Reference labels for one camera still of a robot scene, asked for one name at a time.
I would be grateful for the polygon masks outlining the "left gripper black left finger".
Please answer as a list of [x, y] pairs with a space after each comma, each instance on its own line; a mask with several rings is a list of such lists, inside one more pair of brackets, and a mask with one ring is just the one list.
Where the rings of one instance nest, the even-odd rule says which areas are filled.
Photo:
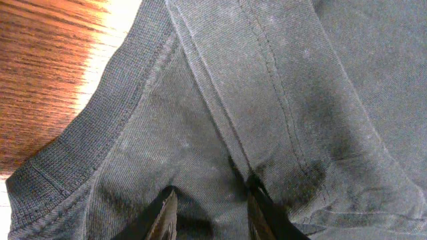
[[177, 194], [169, 186], [112, 240], [176, 240], [176, 236]]

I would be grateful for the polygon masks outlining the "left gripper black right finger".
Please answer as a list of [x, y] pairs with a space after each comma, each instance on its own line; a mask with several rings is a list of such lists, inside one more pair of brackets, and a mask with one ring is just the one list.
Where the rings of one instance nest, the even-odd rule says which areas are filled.
[[259, 179], [249, 178], [247, 185], [250, 239], [310, 240], [291, 223], [288, 214], [274, 204]]

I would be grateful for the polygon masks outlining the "dark green t-shirt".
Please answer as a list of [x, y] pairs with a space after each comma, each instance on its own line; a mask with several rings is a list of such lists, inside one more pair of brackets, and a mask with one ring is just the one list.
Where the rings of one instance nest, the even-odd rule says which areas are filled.
[[426, 238], [425, 1], [144, 1], [6, 181], [10, 239]]

